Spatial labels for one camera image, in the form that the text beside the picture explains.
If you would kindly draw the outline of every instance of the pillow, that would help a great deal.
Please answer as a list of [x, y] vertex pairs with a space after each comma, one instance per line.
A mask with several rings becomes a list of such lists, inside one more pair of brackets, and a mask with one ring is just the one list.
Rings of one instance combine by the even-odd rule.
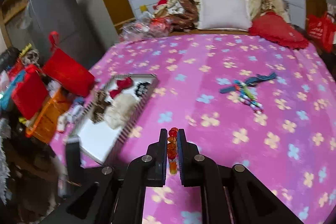
[[248, 31], [249, 0], [199, 0], [199, 30]]

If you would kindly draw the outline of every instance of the orange basket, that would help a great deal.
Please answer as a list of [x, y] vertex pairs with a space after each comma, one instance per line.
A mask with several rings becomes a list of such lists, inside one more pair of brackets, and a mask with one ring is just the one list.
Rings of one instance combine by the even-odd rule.
[[26, 137], [34, 136], [44, 143], [49, 143], [53, 138], [58, 117], [66, 112], [71, 106], [66, 97], [59, 89], [53, 98], [43, 106], [34, 124], [26, 128]]

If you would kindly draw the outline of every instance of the gray refrigerator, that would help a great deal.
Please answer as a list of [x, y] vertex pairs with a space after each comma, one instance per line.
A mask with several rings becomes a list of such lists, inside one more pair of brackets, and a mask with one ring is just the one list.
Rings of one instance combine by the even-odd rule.
[[58, 47], [87, 69], [103, 56], [103, 47], [94, 39], [76, 0], [29, 0], [28, 14], [28, 32], [43, 63], [52, 54], [51, 31], [59, 34]]

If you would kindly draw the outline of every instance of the pink floral bedsheet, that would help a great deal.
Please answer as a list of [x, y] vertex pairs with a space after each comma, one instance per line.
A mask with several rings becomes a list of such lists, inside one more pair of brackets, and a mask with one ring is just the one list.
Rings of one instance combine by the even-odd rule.
[[[251, 92], [257, 116], [220, 94], [235, 79], [275, 71]], [[124, 145], [126, 162], [144, 155], [160, 129], [184, 128], [187, 140], [220, 165], [241, 163], [304, 223], [322, 223], [336, 204], [334, 79], [313, 45], [293, 51], [260, 37], [184, 35], [113, 46], [91, 70], [105, 83], [119, 73], [155, 73], [153, 97]], [[62, 136], [51, 146], [64, 162]], [[96, 166], [83, 156], [85, 167]], [[167, 172], [163, 188], [148, 188], [144, 224], [201, 224], [199, 188], [184, 188]]]

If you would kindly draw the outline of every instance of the silver bolt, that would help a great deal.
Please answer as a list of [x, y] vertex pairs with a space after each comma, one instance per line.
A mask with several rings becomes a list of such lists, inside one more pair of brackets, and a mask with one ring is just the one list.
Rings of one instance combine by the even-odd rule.
[[101, 172], [104, 174], [104, 175], [108, 175], [112, 172], [112, 168], [109, 167], [109, 166], [105, 166], [103, 167], [103, 169], [101, 170]]
[[152, 156], [150, 156], [150, 155], [145, 155], [145, 156], [142, 156], [142, 161], [143, 162], [149, 162], [149, 161], [151, 161], [153, 158], [152, 158]]
[[244, 172], [245, 167], [244, 167], [243, 165], [241, 165], [241, 164], [236, 164], [236, 165], [235, 165], [235, 170], [236, 170], [237, 172]]
[[203, 161], [205, 159], [205, 157], [203, 155], [198, 154], [194, 157], [194, 159], [195, 159], [195, 161]]

